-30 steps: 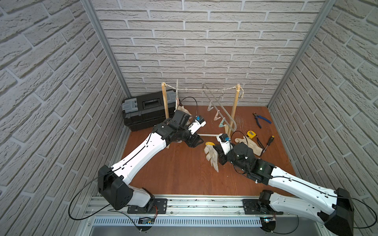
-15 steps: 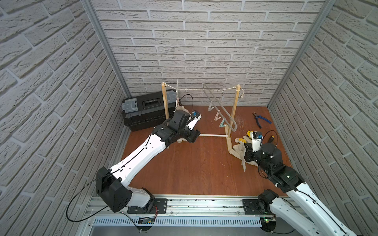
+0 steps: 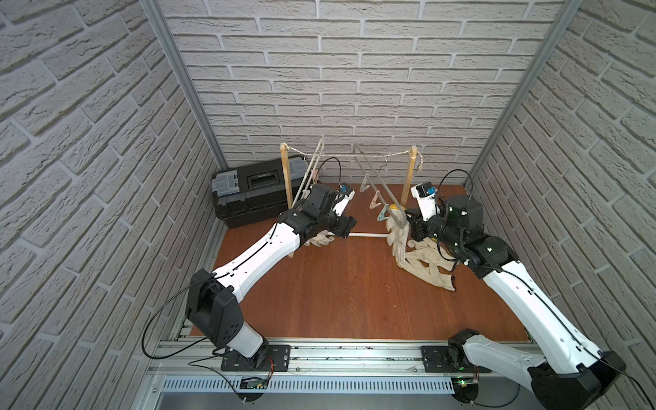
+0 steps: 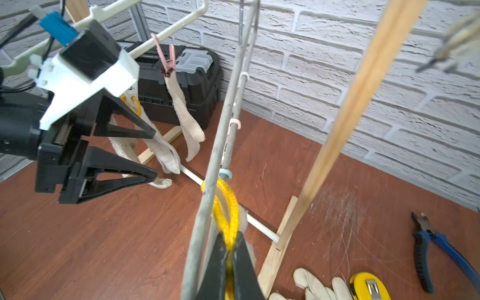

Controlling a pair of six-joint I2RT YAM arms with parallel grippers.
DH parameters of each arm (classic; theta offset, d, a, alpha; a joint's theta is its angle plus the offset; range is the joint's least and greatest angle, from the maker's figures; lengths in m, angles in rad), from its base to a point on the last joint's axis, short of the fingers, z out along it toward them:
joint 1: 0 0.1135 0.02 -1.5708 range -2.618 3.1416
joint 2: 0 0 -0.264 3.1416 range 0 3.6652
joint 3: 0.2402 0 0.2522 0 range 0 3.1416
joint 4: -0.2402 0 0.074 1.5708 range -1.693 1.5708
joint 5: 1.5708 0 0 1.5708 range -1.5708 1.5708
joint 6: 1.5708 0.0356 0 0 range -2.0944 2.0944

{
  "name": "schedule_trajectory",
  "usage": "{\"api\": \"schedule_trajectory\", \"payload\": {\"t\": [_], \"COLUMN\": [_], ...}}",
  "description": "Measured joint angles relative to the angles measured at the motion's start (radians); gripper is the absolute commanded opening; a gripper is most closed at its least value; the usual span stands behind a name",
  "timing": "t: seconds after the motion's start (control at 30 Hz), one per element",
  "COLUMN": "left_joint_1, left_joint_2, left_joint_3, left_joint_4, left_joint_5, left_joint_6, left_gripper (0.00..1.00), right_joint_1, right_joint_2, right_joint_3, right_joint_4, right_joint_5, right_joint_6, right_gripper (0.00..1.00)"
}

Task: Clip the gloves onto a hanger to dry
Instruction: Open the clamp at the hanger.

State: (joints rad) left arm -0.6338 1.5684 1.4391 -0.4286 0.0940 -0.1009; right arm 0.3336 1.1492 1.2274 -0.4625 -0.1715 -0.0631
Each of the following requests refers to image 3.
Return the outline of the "white glove yellow cuff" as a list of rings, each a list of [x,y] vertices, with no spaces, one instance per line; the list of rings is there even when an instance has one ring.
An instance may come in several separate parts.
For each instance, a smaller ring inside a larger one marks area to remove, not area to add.
[[[304,245],[322,247],[322,246],[328,246],[334,240],[335,240],[334,233],[329,232],[328,230],[324,230],[318,233],[316,236],[311,237]]]

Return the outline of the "white clip hanger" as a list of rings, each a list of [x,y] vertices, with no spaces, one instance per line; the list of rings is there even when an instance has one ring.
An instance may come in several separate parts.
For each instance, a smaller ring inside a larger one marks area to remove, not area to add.
[[[312,175],[315,170],[318,169],[319,160],[321,159],[325,149],[325,138],[321,137],[317,147],[312,154],[309,165],[307,166],[306,172],[303,176],[302,183],[300,184],[297,194],[295,195],[292,205],[297,205],[302,199],[309,196],[311,187],[313,185]]]

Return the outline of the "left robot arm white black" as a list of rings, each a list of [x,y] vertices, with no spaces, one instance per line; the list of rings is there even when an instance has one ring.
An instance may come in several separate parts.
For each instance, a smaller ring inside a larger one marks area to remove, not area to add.
[[[282,212],[273,227],[249,249],[209,273],[191,277],[186,318],[215,348],[239,353],[258,369],[268,359],[268,340],[246,323],[240,302],[271,268],[324,231],[348,237],[356,219],[343,214],[355,192],[316,184],[309,196]]]

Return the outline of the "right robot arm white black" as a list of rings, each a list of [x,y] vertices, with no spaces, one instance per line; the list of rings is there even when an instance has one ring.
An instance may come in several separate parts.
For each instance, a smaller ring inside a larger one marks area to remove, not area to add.
[[[531,355],[465,329],[449,338],[444,357],[452,369],[484,368],[532,392],[546,409],[585,409],[616,382],[626,365],[601,351],[533,281],[518,254],[485,232],[483,206],[467,195],[437,202],[429,183],[411,189],[418,208],[406,211],[411,237],[445,246],[468,266],[521,321],[541,349]]]

